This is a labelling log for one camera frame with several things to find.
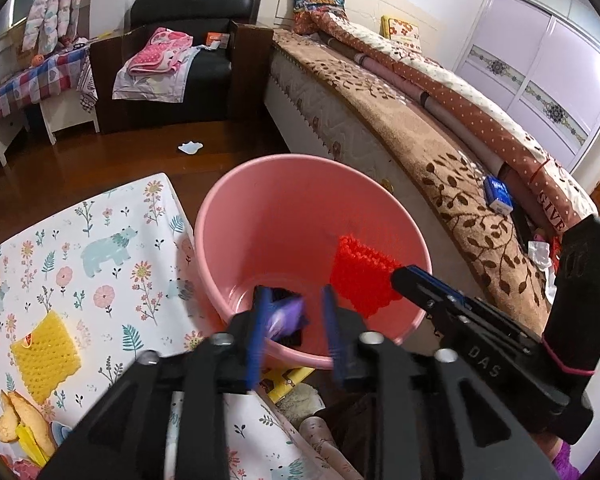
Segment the orange box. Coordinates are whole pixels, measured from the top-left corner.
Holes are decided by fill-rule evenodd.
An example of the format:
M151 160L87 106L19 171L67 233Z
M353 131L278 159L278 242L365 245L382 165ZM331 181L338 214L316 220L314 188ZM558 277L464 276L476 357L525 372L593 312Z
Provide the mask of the orange box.
M206 35L206 46L211 46L214 41L219 41L220 48L226 48L229 43L229 35L222 32L209 32Z

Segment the pink blanket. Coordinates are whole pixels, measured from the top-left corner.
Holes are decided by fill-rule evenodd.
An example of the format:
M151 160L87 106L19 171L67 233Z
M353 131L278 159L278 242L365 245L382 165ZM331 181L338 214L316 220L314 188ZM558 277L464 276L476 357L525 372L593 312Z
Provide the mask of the pink blanket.
M176 72L182 64L181 56L192 45L189 34L159 27L144 49L131 58L128 72L131 75Z

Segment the orange ball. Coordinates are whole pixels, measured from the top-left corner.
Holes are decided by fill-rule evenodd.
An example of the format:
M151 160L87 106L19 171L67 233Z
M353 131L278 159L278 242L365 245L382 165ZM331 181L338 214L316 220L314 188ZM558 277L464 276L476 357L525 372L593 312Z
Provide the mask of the orange ball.
M37 67L42 65L45 62L45 57L42 54L36 54L32 59L31 59L31 66L32 67Z

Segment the brown floral blanket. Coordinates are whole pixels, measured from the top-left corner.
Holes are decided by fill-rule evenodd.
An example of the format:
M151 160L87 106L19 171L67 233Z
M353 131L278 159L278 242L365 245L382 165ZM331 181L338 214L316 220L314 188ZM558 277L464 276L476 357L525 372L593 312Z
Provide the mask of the brown floral blanket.
M541 333L550 309L544 276L521 252L510 218L487 208L469 161L375 75L286 30L276 30L274 42L331 89L400 162L467 260L486 299Z

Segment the sliding wardrobe door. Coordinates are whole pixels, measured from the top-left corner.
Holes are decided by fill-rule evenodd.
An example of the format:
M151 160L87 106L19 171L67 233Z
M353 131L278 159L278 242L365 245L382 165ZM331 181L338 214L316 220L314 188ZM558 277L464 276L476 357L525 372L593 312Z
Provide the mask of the sliding wardrobe door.
M532 67L550 19L522 0L489 0L458 75L506 110Z
M567 170L600 129L600 48L522 0L490 1L458 73Z

